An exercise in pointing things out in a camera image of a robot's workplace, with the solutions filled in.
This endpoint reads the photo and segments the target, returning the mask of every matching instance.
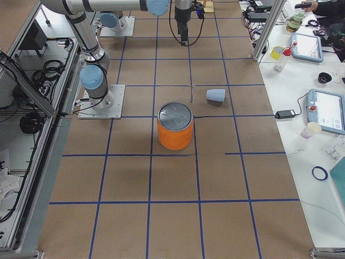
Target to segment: black cup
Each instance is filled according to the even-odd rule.
[[[328,83],[331,80],[332,80],[332,77],[330,76],[330,74],[325,73],[325,72],[322,72],[319,74],[318,81],[320,84]]]

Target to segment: phone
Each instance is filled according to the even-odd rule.
[[[297,5],[295,5],[295,9],[298,9],[298,8],[308,8],[308,7],[311,7],[311,6],[312,6],[312,3],[297,4]]]

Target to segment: tape roll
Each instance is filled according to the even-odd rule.
[[[275,60],[278,60],[278,58],[281,55],[281,51],[283,50],[283,47],[281,46],[275,46],[271,52],[271,57]]]

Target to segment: blue tape roll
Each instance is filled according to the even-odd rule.
[[[325,177],[324,177],[324,178],[317,178],[317,177],[315,176],[315,173],[314,173],[314,170],[315,170],[315,169],[320,169],[321,171],[323,171],[323,173],[325,174]],[[326,169],[324,169],[324,168],[321,167],[321,166],[315,166],[315,167],[312,169],[312,175],[313,175],[313,177],[314,177],[315,179],[317,179],[317,180],[319,180],[319,181],[326,181],[326,180],[328,179],[328,173],[327,173]]]

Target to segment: tablet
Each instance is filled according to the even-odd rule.
[[[323,54],[320,37],[294,32],[291,35],[291,46],[297,42],[297,46],[292,48],[292,56],[311,62],[322,62]]]
[[[344,108],[341,94],[311,89],[307,95],[308,122],[318,123],[324,131],[345,135]]]

